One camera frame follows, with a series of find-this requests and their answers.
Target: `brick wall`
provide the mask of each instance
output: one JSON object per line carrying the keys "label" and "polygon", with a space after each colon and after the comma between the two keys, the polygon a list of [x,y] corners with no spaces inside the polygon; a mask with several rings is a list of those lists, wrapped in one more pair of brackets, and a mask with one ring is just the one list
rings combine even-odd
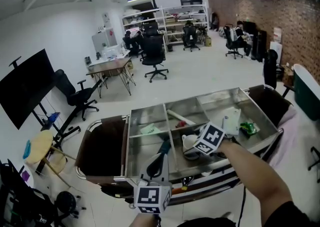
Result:
{"label": "brick wall", "polygon": [[281,63],[301,64],[320,84],[320,2],[316,0],[209,0],[220,19],[233,24],[249,20],[267,32],[267,48],[274,27],[282,29]]}

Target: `black sleeve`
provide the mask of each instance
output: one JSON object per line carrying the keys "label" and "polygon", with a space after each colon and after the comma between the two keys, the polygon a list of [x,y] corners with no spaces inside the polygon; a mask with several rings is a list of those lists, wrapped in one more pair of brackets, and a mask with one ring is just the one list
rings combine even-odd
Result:
{"label": "black sleeve", "polygon": [[306,214],[302,213],[292,201],[284,203],[266,221],[264,227],[303,226],[313,227]]}
{"label": "black sleeve", "polygon": [[237,36],[243,36],[243,35],[244,35],[244,32],[243,32],[242,29],[240,29],[240,28],[239,28],[239,29],[236,29],[236,30],[235,30],[235,33],[236,33]]}

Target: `white mug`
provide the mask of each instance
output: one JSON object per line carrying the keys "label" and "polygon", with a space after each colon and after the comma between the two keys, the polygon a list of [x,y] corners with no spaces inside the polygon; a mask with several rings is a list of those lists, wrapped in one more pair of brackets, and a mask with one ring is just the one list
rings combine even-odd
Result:
{"label": "white mug", "polygon": [[196,153],[191,153],[189,155],[185,155],[185,152],[190,150],[193,145],[195,144],[195,142],[197,141],[198,139],[198,136],[195,135],[195,134],[191,134],[191,135],[188,135],[186,136],[185,134],[181,137],[182,138],[182,143],[183,143],[183,155],[186,159],[188,160],[196,160],[199,158],[199,155],[196,154]]}

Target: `tile floor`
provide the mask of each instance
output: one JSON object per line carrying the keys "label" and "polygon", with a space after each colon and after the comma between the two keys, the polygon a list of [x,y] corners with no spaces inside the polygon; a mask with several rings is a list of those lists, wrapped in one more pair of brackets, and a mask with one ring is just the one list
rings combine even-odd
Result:
{"label": "tile floor", "polygon": [[[99,112],[86,114],[83,122],[78,116],[72,123],[80,125],[82,132],[75,134],[65,141],[63,149],[76,157],[87,126],[101,118],[124,115],[130,109],[151,106],[163,102],[183,99],[213,91],[229,88],[249,88],[263,84],[263,64],[257,61],[225,57],[227,51],[225,40],[215,32],[210,32],[212,47],[201,47],[201,50],[183,51],[181,45],[173,47],[174,52],[166,54],[164,67],[170,73],[168,79],[161,76],[155,77],[152,83],[144,77],[152,67],[142,65],[137,58],[133,59],[134,80],[136,86],[130,84],[132,96],[128,94],[121,80],[116,77],[108,81],[108,90],[102,90],[102,98],[98,100]],[[284,92],[282,83],[278,83],[277,90]],[[320,124],[312,122],[301,111],[294,101],[294,94],[290,91],[287,95],[299,114],[298,145],[292,148],[289,156],[283,161],[277,172],[288,184],[294,202],[313,220],[319,219],[320,186],[317,184],[317,170],[307,170],[313,162],[310,153],[311,146],[320,148]],[[52,174],[48,174],[52,196],[67,187]],[[136,212],[129,209],[123,199],[115,199],[100,191],[98,185],[77,178],[71,160],[61,175],[73,186],[70,191],[83,197],[82,203],[87,207],[80,213],[79,219],[67,219],[68,226],[77,227],[128,227],[136,216]],[[225,212],[234,213],[237,222],[240,215],[243,196],[243,186],[220,193],[202,200],[171,206],[162,216],[163,227],[176,227],[183,220],[199,217],[218,217]],[[260,226],[260,207],[258,200],[250,193],[244,208],[241,226]]]}

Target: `black tv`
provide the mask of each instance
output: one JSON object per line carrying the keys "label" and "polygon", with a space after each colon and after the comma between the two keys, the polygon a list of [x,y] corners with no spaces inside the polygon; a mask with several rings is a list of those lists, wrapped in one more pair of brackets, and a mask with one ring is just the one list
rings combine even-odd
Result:
{"label": "black tv", "polygon": [[55,86],[55,80],[55,72],[43,49],[0,81],[0,104],[17,129]]}

